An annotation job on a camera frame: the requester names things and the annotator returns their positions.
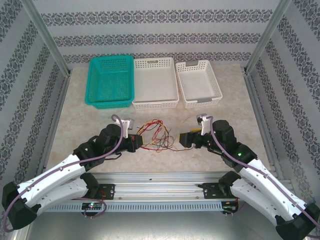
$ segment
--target basket handle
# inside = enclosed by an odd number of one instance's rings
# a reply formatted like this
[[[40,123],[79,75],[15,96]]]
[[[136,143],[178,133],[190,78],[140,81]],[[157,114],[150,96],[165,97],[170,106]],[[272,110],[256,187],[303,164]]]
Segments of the basket handle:
[[[157,64],[158,62],[159,62],[158,60],[147,61],[148,64]]]
[[[199,63],[199,61],[198,61],[198,60],[194,60],[194,61],[186,61],[186,62],[185,62],[185,66],[186,66],[186,67],[197,66],[197,65],[198,65],[198,63]]]
[[[201,98],[201,99],[197,100],[198,104],[209,103],[209,102],[212,102],[212,98],[211,97]]]

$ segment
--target wall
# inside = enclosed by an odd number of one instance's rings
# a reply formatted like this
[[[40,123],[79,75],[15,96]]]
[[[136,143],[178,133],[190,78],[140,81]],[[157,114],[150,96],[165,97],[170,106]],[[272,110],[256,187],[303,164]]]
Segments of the wall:
[[[65,78],[20,1],[0,0],[0,16],[2,196],[5,184],[35,177]],[[2,205],[0,214],[2,225]]]
[[[320,1],[294,0],[251,77],[283,175],[320,203]]]
[[[36,0],[72,69],[131,54],[245,66],[279,0]]]

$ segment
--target wire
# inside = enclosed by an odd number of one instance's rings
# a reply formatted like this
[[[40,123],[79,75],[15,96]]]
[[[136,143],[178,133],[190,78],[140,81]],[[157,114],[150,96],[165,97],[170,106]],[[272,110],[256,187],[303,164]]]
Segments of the wire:
[[[106,196],[105,191],[101,190],[101,191],[99,191],[99,193],[102,194],[102,197],[101,197],[102,201],[105,200],[105,196]]]
[[[157,153],[163,150],[169,150],[172,148],[174,144],[174,137],[170,135],[170,131],[166,128],[162,120],[153,119],[151,121],[146,122],[143,126],[139,128],[137,131],[137,135],[142,135],[145,131],[154,130],[151,142],[148,144],[144,144],[141,148],[145,150],[156,151]],[[159,133],[163,130],[163,134],[161,137],[158,137]]]
[[[174,152],[180,152],[180,151],[187,151],[187,150],[191,150],[191,149],[193,149],[194,147],[195,147],[195,145],[193,144],[191,148],[176,149],[176,150],[174,150],[174,149],[172,149],[172,148],[169,148],[169,150],[174,151]]]
[[[239,161],[237,159],[235,159],[233,156],[231,156],[228,152],[226,152],[226,150],[222,147],[222,145],[220,144],[220,142],[218,141],[216,135],[215,135],[215,131],[214,131],[214,127],[213,127],[213,121],[214,121],[214,117],[213,116],[209,116],[210,118],[210,131],[211,131],[211,135],[213,137],[213,140],[215,141],[216,145],[220,148],[220,150],[228,157],[230,158],[232,161],[236,162],[237,164],[245,167],[245,168],[250,168],[252,170],[255,170],[256,172],[260,173],[261,175],[263,175],[265,178],[267,178],[271,183],[273,183],[273,185],[283,194],[285,195],[285,197],[294,205],[296,206],[297,209],[299,209],[317,228],[320,229],[320,224],[317,223],[301,206],[298,205],[297,202],[295,202],[290,196],[289,194],[287,194],[278,184],[275,180],[273,180],[268,174],[265,174],[263,171],[261,171],[260,169],[254,167],[254,166],[250,166],[242,161]]]
[[[120,117],[118,117],[117,115],[113,114],[111,116],[112,120],[113,121],[116,121],[116,119],[119,121],[120,123],[120,128],[121,128],[121,135],[120,136],[123,136],[124,135],[124,126],[122,124],[122,121],[120,119]],[[107,152],[106,154],[104,155],[101,155],[101,156],[96,156],[96,157],[92,157],[92,158],[88,158],[88,159],[84,159],[84,160],[79,160],[79,161],[74,161],[72,163],[69,163],[69,164],[66,164],[62,167],[59,167],[59,168],[56,168],[48,173],[46,173],[45,175],[43,175],[42,177],[40,177],[39,179],[37,179],[36,181],[34,181],[32,184],[30,184],[29,186],[27,186],[22,192],[20,192],[13,200],[12,202],[9,204],[8,208],[6,209],[5,213],[4,213],[4,216],[3,216],[3,230],[6,232],[6,233],[11,233],[14,231],[14,229],[8,229],[7,228],[7,218],[8,218],[8,215],[9,215],[9,212],[11,210],[11,208],[13,207],[13,205],[16,203],[16,201],[21,198],[21,196],[23,194],[25,194],[26,192],[30,191],[31,188],[33,188],[36,184],[40,183],[42,180],[44,180],[45,178],[49,177],[50,175],[58,172],[58,171],[62,171],[63,169],[67,168],[67,167],[70,167],[72,165],[75,165],[75,164],[82,164],[82,163],[87,163],[87,162],[91,162],[91,161],[95,161],[95,160],[99,160],[99,159],[102,159],[102,158],[105,158],[109,155],[111,155],[113,152],[115,152],[117,150],[117,148],[120,146],[121,142],[122,142],[122,137],[120,137],[118,143],[116,144],[116,146],[109,152]]]
[[[89,218],[89,219],[97,218],[97,217],[101,216],[102,214],[104,214],[105,211],[107,210],[107,204],[106,204],[105,201],[103,201],[103,200],[91,199],[91,198],[86,198],[86,197],[78,197],[78,198],[75,198],[75,199],[73,199],[73,200],[84,200],[84,201],[90,201],[90,202],[99,202],[99,203],[101,203],[102,205],[104,205],[104,209],[103,209],[101,212],[98,212],[97,214],[95,214],[95,215],[93,215],[93,216],[88,216],[88,215],[86,215],[87,210],[90,210],[90,208],[86,208],[86,209],[84,210],[84,213],[83,213],[83,215],[84,215],[85,218]]]
[[[104,160],[105,160],[105,161],[108,161],[108,160],[117,160],[118,158],[120,158],[120,157],[122,156],[122,153],[120,152],[120,153],[115,154],[115,155],[117,155],[117,157],[105,158]]]

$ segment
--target tangled wires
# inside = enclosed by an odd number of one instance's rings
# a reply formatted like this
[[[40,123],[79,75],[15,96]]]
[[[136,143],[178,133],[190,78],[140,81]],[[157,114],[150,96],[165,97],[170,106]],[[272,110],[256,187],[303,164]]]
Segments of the tangled wires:
[[[172,150],[172,151],[184,151],[184,150],[190,150],[192,148],[186,148],[182,150],[178,150],[175,146],[175,138],[170,135],[170,130],[166,128],[164,125],[164,122],[159,119],[153,119],[151,121],[147,121],[142,127],[139,128],[137,135],[142,135],[146,131],[154,130],[155,132],[152,136],[151,142],[148,144],[142,145],[142,149],[146,150],[153,150],[157,153],[163,151],[163,150]]]

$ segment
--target white plastic basket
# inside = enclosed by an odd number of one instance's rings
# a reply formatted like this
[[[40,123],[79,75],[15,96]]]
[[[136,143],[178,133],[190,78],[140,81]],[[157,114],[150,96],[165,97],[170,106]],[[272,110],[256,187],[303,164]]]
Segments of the white plastic basket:
[[[215,105],[222,99],[220,87],[208,60],[178,62],[175,67],[186,109]]]
[[[178,85],[172,57],[134,60],[134,100],[136,110],[177,107]]]

